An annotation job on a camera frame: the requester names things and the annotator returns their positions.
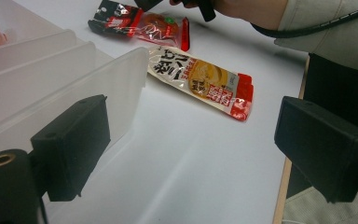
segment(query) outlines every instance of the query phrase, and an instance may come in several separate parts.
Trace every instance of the white plastic panel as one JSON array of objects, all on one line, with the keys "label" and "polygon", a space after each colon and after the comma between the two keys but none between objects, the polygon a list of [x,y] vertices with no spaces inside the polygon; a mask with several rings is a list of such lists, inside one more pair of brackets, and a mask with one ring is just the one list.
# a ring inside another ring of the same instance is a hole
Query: white plastic panel
[{"label": "white plastic panel", "polygon": [[[112,146],[131,126],[145,85],[147,63],[147,49],[136,49],[24,107],[0,123],[0,150],[20,148],[31,151],[30,139],[34,134],[78,100],[97,94],[107,96]],[[11,97],[0,100],[10,103]]]},{"label": "white plastic panel", "polygon": [[76,45],[76,35],[71,30],[52,35],[31,38],[0,46],[0,71],[15,65],[28,63]]},{"label": "white plastic panel", "polygon": [[0,122],[96,68],[88,42],[0,72]]}]

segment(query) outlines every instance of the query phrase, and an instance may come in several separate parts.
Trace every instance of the wooden edge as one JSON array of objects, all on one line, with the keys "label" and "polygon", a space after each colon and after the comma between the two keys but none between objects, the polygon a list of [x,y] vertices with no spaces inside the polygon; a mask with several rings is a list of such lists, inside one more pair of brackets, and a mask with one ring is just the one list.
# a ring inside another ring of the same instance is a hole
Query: wooden edge
[{"label": "wooden edge", "polygon": [[273,224],[282,224],[284,202],[286,201],[286,194],[287,194],[287,188],[289,186],[291,169],[292,169],[292,162],[286,158],[283,166],[281,186],[278,192],[278,199],[277,199],[277,205],[275,207],[274,219],[272,221]]},{"label": "wooden edge", "polygon": [[[305,83],[307,80],[309,64],[310,64],[310,57],[308,57],[305,64],[304,75],[301,81],[300,93],[298,94],[299,99],[302,99],[304,96]],[[283,165],[281,185],[279,188],[278,199],[275,206],[274,218],[272,220],[273,224],[282,224],[284,205],[286,202],[287,189],[289,187],[291,169],[292,169],[292,162],[288,158],[286,158]]]}]

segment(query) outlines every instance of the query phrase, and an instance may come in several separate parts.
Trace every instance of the white sleeve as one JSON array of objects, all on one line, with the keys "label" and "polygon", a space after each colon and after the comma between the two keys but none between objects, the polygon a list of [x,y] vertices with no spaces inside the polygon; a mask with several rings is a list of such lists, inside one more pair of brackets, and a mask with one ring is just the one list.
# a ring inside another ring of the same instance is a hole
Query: white sleeve
[{"label": "white sleeve", "polygon": [[[280,31],[311,27],[358,10],[358,0],[288,0]],[[358,69],[358,19],[313,35],[276,39],[275,44],[318,54]]]}]

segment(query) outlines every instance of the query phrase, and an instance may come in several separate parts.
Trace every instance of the red snack package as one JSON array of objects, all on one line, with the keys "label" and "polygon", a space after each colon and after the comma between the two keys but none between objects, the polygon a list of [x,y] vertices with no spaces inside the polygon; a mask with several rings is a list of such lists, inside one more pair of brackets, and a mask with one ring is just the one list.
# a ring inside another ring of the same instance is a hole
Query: red snack package
[{"label": "red snack package", "polygon": [[229,114],[247,120],[252,106],[252,78],[169,47],[149,49],[147,72],[159,80]]},{"label": "red snack package", "polygon": [[141,8],[103,0],[89,28],[97,34],[121,34],[187,51],[190,48],[188,19],[143,12]]}]

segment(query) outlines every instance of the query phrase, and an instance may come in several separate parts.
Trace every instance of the black cable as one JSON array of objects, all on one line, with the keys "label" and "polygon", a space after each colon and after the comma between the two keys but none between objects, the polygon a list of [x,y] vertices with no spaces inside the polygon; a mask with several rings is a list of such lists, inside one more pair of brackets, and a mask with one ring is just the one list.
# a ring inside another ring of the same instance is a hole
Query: black cable
[{"label": "black cable", "polygon": [[268,30],[268,29],[261,28],[254,24],[252,24],[252,25],[262,35],[266,35],[266,36],[274,37],[274,38],[294,38],[294,37],[299,37],[299,36],[303,36],[303,35],[315,34],[317,32],[321,32],[323,30],[330,29],[330,28],[340,25],[344,22],[352,21],[357,18],[358,18],[358,10],[354,11],[348,15],[342,16],[338,19],[332,20],[332,21],[328,21],[328,22],[321,23],[321,24],[318,24],[315,26],[298,29],[298,30],[293,30],[293,31],[274,31],[274,30]]}]

